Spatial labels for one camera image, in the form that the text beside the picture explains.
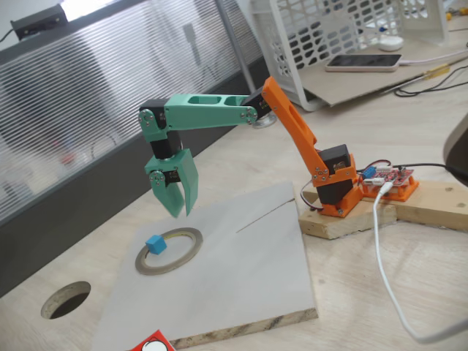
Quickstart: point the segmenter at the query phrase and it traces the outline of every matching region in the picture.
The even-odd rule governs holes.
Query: white board
[[[169,273],[139,274],[135,258],[145,241],[178,227],[202,233],[197,255]],[[168,252],[173,252],[171,240]],[[178,349],[258,331],[259,321],[265,330],[313,317],[317,313],[293,186],[284,183],[142,227],[92,350],[130,350],[158,329]]]

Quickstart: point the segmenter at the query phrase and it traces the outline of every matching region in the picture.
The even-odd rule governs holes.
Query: white storage crate
[[[447,33],[442,0],[251,0],[243,8],[270,74],[307,111],[323,102],[304,91],[299,69],[376,44],[382,34],[442,44]]]

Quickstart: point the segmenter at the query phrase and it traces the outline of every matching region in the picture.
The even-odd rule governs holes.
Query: circuit board
[[[403,186],[414,171],[407,169],[378,170],[372,178],[384,178],[385,181],[393,181],[395,179],[393,186]]]

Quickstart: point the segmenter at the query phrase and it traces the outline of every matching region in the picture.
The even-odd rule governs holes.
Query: hole in desk
[[[52,294],[42,306],[41,316],[46,320],[54,320],[76,310],[91,292],[88,282],[75,282],[62,287]]]

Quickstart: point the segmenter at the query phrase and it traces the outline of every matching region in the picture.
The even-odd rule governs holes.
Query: wooden desk
[[[462,31],[454,34],[461,41],[467,39]],[[468,79],[468,73],[458,79]],[[442,162],[445,138],[468,113],[467,92],[464,86],[409,99],[370,97],[304,114],[304,118],[319,140],[318,148],[346,143],[358,167],[379,158],[394,163]],[[195,162],[200,174],[195,207],[287,180],[294,183],[300,199],[298,192],[310,179],[280,122],[260,130],[235,128]],[[454,181],[442,168],[419,167],[415,175]],[[300,200],[297,203],[300,212],[306,210]],[[0,300],[0,350],[89,350],[136,230],[166,216],[148,192],[5,295]],[[468,349],[468,332],[425,347],[406,334],[378,274],[371,230],[335,241],[305,235],[304,241],[319,319],[191,350]],[[382,258],[389,279],[410,322],[421,333],[468,315],[467,252],[466,233],[407,223],[382,230]],[[86,301],[64,317],[43,319],[40,310],[49,296],[80,280],[91,284]]]

